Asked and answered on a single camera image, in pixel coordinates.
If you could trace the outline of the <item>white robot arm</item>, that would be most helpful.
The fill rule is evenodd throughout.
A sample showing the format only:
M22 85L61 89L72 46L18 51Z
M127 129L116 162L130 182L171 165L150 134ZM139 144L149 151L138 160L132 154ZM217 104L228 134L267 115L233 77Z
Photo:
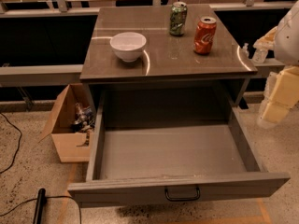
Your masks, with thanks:
M299 1L253 47L273 50L275 59L285 64L282 71L271 72L266 80L257 123L269 129L284 120L299 102Z

